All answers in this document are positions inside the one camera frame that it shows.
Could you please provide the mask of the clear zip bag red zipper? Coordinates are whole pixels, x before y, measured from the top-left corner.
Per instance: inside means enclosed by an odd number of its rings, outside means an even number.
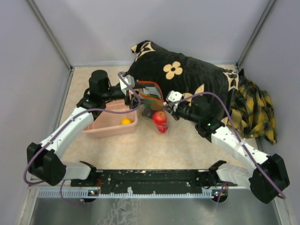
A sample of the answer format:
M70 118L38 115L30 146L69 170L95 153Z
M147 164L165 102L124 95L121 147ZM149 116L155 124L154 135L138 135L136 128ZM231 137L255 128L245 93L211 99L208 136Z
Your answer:
M166 133L169 124L164 111L164 98L160 86L152 81L137 80L137 82L142 86L138 89L144 105L142 116L150 120L159 133Z

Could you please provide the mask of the red yellow toy apple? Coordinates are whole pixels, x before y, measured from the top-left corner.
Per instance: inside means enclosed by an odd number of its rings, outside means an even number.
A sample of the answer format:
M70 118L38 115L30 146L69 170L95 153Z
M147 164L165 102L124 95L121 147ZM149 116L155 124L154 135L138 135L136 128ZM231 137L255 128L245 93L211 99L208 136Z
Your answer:
M152 120L155 125L162 126L167 124L167 115L164 111L156 111L153 116Z

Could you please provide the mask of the brown toy kiwi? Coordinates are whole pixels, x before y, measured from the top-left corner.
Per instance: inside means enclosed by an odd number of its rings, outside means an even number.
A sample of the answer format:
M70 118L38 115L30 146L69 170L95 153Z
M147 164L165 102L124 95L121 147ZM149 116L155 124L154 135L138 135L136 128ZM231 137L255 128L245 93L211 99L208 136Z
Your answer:
M160 111L160 110L163 110L163 103L158 102L158 101L153 101L153 102L150 104L150 109L153 110L153 111Z

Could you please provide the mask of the red toy pepper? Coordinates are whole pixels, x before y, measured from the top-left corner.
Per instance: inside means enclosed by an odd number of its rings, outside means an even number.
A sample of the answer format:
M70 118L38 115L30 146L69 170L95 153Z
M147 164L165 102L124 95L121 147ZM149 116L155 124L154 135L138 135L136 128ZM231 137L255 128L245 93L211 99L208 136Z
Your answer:
M157 126L157 129L160 133L164 134L168 131L168 126Z

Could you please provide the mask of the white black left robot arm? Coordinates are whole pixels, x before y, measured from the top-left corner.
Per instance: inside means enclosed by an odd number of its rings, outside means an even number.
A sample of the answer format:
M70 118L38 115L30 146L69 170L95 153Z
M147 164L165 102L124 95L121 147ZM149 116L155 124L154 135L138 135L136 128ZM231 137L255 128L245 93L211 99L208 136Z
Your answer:
M61 161L66 149L76 137L101 113L112 113L106 108L107 102L123 99L134 112L141 105L136 89L141 84L133 76L119 72L120 83L112 86L104 70L92 72L89 87L77 103L71 115L51 135L40 143L31 143L27 147L28 164L23 172L23 179L28 185L34 185L27 179L27 174L39 178L38 183L46 182L55 186L64 180L81 180L87 186L94 185L98 175L91 165L85 162L63 163Z

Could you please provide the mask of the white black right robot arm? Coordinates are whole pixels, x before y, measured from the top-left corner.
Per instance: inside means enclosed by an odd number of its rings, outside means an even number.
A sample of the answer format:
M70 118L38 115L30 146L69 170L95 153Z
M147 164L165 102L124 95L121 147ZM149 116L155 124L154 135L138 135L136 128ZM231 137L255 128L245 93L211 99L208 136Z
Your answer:
M176 119L183 118L195 123L198 134L230 153L242 163L242 167L226 161L218 161L209 168L210 182L216 186L230 182L251 190L262 203L270 203L280 197L290 185L284 160L278 154L268 155L240 140L221 121L209 114L192 113L186 102L172 105L164 103L165 109Z

